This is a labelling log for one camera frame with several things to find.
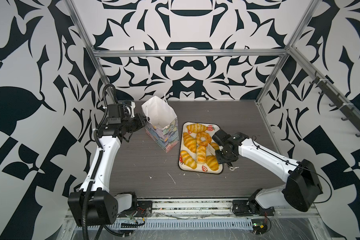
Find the striped fake bun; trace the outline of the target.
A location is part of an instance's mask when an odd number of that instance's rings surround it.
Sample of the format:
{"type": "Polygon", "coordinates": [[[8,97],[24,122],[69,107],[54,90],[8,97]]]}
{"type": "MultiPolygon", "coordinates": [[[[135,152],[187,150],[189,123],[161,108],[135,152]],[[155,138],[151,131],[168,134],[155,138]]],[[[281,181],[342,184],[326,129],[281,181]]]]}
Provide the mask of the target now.
{"type": "Polygon", "coordinates": [[[220,149],[219,145],[216,144],[216,143],[214,143],[214,142],[210,143],[210,146],[211,146],[214,150],[219,150],[219,149],[220,149]]]}

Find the white and steel tongs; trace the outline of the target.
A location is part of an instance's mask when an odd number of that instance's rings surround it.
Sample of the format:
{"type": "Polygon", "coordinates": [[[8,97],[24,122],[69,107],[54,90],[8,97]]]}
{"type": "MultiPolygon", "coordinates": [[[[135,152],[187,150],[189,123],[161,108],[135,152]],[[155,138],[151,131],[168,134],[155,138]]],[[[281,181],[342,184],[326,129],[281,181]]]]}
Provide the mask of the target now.
{"type": "Polygon", "coordinates": [[[215,153],[216,150],[214,150],[214,149],[210,146],[210,144],[208,144],[207,149],[208,149],[208,154],[207,154],[207,156],[210,156],[210,155],[216,156],[216,153],[215,153]]]}

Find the colourful printed paper bag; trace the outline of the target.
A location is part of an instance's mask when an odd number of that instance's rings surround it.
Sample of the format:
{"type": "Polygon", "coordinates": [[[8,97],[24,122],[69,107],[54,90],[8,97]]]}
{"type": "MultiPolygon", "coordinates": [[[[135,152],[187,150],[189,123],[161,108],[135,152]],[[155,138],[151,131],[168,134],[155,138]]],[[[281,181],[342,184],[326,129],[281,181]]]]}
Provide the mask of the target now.
{"type": "Polygon", "coordinates": [[[146,133],[165,151],[179,142],[178,116],[166,99],[151,97],[142,104],[147,118],[146,133]]]}

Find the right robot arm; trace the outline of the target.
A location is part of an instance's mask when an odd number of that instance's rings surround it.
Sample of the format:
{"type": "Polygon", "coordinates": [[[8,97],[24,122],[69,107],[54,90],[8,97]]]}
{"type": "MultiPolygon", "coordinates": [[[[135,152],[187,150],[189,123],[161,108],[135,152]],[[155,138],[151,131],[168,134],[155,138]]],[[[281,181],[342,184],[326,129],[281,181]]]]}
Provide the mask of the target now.
{"type": "Polygon", "coordinates": [[[318,203],[316,198],[323,193],[320,182],[323,177],[310,161],[299,162],[282,156],[240,132],[229,135],[219,130],[212,139],[219,145],[219,149],[215,151],[219,164],[232,168],[232,163],[239,157],[247,158],[284,182],[278,187],[256,190],[246,202],[234,202],[233,213],[236,216],[272,215],[275,207],[286,206],[305,213],[313,204],[318,203]]]}

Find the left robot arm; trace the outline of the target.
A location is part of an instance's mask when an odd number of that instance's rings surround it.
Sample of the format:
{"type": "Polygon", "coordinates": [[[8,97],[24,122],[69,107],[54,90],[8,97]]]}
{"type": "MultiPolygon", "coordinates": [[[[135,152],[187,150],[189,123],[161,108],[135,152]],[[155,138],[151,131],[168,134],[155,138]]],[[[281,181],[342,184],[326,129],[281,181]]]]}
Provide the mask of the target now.
{"type": "Polygon", "coordinates": [[[114,92],[114,103],[109,104],[104,100],[104,115],[93,130],[97,144],[94,160],[79,191],[70,193],[68,198],[70,210],[77,225],[82,228],[85,240],[89,239],[90,226],[98,227],[96,240],[103,229],[115,236],[124,237],[125,233],[112,231],[109,226],[115,223],[120,214],[132,215],[138,208],[134,192],[116,196],[110,194],[110,177],[122,142],[130,141],[126,134],[131,136],[143,129],[149,118],[134,112],[134,102],[119,101],[112,84],[105,85],[103,98],[106,98],[108,89],[114,92]]]}

